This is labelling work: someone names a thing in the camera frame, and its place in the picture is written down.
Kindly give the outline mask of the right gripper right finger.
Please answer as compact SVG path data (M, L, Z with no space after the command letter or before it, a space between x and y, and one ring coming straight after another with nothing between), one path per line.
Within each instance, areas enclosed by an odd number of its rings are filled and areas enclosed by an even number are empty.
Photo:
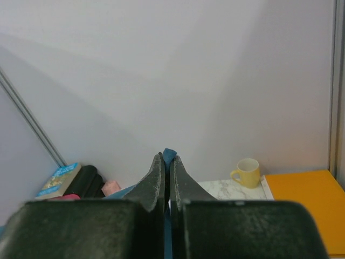
M173 258L327 258L310 213L290 201L217 200L170 165Z

